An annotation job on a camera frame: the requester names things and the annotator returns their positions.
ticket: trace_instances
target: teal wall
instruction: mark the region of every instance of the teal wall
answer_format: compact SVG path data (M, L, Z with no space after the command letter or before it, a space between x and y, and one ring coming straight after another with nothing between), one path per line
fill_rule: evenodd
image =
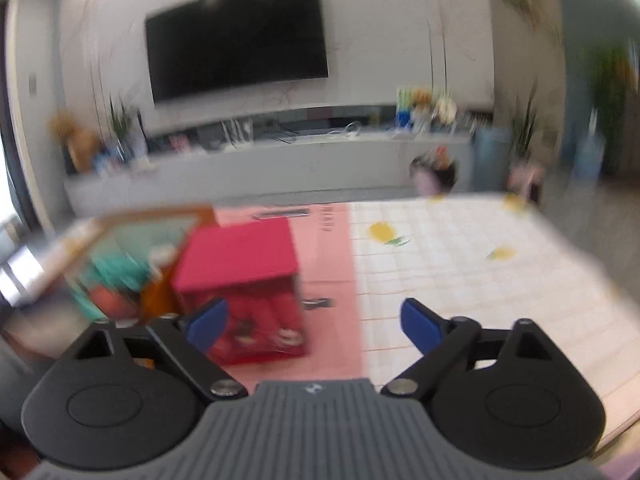
M564 22L566 98L562 160L573 160L575 142L589 123L593 105L586 55L607 43L640 43L640 0L560 0Z

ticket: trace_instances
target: white wall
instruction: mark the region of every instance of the white wall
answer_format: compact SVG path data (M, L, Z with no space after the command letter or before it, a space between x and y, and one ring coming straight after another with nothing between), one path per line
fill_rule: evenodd
M40 224L52 230L70 211L60 147L47 121L64 104L57 48L58 0L9 0L6 63L20 161Z
M314 105L396 100L399 84L443 87L459 102L491 107L494 51L488 0L322 0L330 76L203 94L154 107L144 18L186 0L60 0L67 105L107 130L110 94L140 106L152 132L215 118Z

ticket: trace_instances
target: metal screw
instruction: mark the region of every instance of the metal screw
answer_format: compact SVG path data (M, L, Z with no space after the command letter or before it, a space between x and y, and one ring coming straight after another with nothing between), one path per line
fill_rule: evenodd
M231 397L242 391L242 384L233 379L220 379L211 385L211 393L220 397Z
M396 396L404 397L417 392L418 383L412 379L394 379L386 386L386 389Z

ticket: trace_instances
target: wall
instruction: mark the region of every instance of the wall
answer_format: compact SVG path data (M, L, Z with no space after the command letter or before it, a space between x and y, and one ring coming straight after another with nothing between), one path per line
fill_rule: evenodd
M52 230L70 211L62 154L46 125L65 101L57 13L58 0L9 0L7 9L7 86L14 133L31 199L45 230Z
M550 23L562 29L560 0L542 0ZM491 0L495 57L495 124L511 126L516 97L526 106L533 84L540 129L531 141L535 158L547 164L559 155L564 125L564 52L540 29L533 29L503 0Z
M106 103L140 107L151 132L216 118L315 105L393 103L399 84L445 85L464 104L493 103L488 0L322 0L330 76L231 89L154 106L144 18L186 0L61 0L67 105L107 130Z
M589 51L630 38L640 42L640 0L561 0L566 51L567 135L562 158L573 160L575 142L589 124L593 99Z

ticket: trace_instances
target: box lid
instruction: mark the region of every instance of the box lid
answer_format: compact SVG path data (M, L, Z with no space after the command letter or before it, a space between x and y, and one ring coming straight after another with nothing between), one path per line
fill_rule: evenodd
M197 229L180 258L172 284L178 293L202 292L297 272L289 222L282 217Z

